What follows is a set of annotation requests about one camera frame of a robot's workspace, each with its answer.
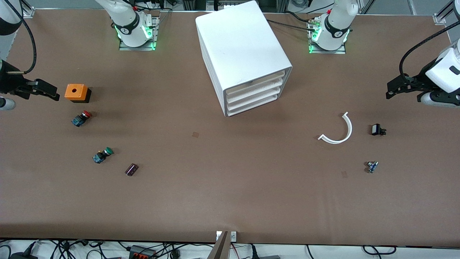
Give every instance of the orange box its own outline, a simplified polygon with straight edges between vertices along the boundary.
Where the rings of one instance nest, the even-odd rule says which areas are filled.
[[[74,103],[89,103],[91,89],[84,84],[70,83],[67,85],[64,97]]]

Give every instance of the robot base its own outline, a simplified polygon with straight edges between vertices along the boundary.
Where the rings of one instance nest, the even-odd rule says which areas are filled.
[[[325,50],[318,46],[318,44],[313,40],[317,37],[318,31],[321,30],[321,20],[320,17],[315,17],[310,23],[307,23],[307,28],[316,30],[315,32],[308,31],[308,52],[309,53],[321,53],[321,54],[346,54],[345,44],[342,44],[336,50]]]
[[[145,33],[148,35],[148,33],[152,34],[152,37],[147,40],[143,45],[139,47],[129,47],[123,41],[120,40],[120,45],[118,47],[119,50],[131,50],[131,51],[151,51],[156,49],[156,40],[158,37],[158,26],[160,24],[160,17],[159,16],[151,16],[150,14],[148,15],[151,17],[151,26],[153,27],[152,29],[146,29]]]

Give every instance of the white curved plastic piece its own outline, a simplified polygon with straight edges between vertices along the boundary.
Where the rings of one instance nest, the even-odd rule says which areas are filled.
[[[351,126],[350,118],[348,118],[347,114],[348,112],[345,112],[345,114],[342,116],[342,118],[345,120],[346,124],[348,125],[348,133],[346,134],[346,137],[343,140],[331,140],[330,138],[326,137],[324,134],[322,134],[318,138],[318,140],[322,139],[329,144],[340,144],[344,142],[345,140],[347,140],[351,136],[351,131],[353,130]]]

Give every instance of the white plastic drawer unit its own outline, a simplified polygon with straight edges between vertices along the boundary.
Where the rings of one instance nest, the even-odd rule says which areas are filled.
[[[225,116],[278,99],[292,65],[255,1],[200,16],[196,27]]]

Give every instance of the purple capacitor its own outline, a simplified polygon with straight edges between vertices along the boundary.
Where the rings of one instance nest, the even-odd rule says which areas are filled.
[[[134,174],[134,172],[136,172],[136,170],[137,170],[138,168],[139,168],[138,165],[136,165],[136,164],[131,164],[131,165],[128,167],[128,169],[126,169],[125,174],[126,174],[127,176],[132,176],[132,175]]]

